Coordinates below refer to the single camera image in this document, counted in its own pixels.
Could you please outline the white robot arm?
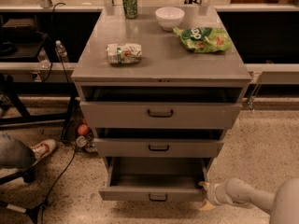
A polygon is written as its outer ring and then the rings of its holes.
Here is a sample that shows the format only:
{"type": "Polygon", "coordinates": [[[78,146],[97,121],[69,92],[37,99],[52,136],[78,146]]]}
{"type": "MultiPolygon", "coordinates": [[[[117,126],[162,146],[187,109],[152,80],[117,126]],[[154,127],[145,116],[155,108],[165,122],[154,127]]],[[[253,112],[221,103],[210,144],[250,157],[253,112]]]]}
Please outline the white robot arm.
{"type": "Polygon", "coordinates": [[[214,206],[255,206],[270,216],[269,224],[299,224],[298,178],[285,181],[275,193],[256,189],[238,178],[221,184],[201,181],[199,185],[206,191],[206,202],[214,206]]]}

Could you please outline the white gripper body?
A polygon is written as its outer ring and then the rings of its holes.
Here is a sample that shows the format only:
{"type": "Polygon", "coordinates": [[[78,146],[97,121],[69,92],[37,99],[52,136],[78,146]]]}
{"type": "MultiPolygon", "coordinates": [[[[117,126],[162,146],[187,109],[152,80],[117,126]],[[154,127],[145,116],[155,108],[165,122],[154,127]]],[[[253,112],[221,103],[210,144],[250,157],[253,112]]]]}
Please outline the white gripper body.
{"type": "Polygon", "coordinates": [[[228,204],[224,184],[209,183],[206,188],[206,197],[214,205],[228,204]]]}

